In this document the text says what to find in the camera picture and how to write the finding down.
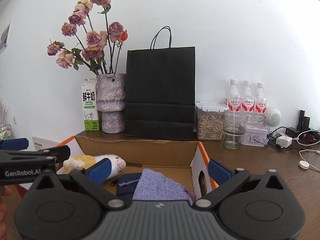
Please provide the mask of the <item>person's left hand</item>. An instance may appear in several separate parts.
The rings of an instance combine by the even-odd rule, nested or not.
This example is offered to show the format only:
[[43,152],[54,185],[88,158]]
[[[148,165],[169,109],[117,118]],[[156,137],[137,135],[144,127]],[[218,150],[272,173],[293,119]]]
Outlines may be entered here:
[[1,240],[7,239],[7,224],[5,218],[8,214],[8,207],[3,200],[3,197],[8,197],[12,194],[12,190],[7,187],[3,186],[3,191],[1,193],[1,207],[0,207],[0,237]]

